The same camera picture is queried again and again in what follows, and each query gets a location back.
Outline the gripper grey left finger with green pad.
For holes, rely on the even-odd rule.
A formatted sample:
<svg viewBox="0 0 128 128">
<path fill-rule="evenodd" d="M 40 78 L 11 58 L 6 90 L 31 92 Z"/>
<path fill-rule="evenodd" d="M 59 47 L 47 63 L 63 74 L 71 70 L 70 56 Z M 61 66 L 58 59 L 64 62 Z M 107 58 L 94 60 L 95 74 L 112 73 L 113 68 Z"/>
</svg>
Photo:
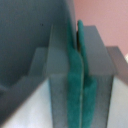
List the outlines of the gripper grey left finger with green pad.
<svg viewBox="0 0 128 128">
<path fill-rule="evenodd" d="M 82 63 L 74 16 L 51 28 L 46 74 L 50 78 L 53 128 L 79 128 Z"/>
</svg>

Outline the gripper grey right finger with green pad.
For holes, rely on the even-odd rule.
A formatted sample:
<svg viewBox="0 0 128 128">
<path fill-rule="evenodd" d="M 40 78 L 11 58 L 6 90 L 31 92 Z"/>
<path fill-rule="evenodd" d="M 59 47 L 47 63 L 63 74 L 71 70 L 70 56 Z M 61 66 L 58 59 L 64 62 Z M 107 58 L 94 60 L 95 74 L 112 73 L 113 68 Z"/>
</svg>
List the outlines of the gripper grey right finger with green pad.
<svg viewBox="0 0 128 128">
<path fill-rule="evenodd" d="M 84 62 L 82 128 L 107 128 L 116 69 L 95 26 L 79 20 L 78 37 Z"/>
</svg>

